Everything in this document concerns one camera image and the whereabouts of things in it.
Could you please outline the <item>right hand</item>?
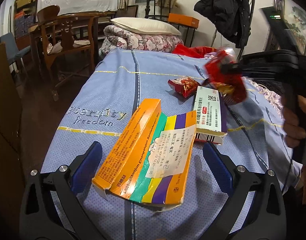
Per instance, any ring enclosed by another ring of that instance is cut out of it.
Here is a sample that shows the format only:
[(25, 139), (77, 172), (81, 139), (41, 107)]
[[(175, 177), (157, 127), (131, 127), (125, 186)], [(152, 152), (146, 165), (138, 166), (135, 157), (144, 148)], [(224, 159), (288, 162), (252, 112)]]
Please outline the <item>right hand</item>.
[[(298, 96), (299, 107), (306, 114), (306, 98)], [(286, 133), (285, 142), (288, 147), (295, 148), (299, 146), (300, 141), (306, 138), (306, 131), (299, 126), (299, 119), (295, 113), (286, 107), (285, 96), (281, 97), (281, 104), (283, 106), (282, 115), (284, 117), (283, 129)]]

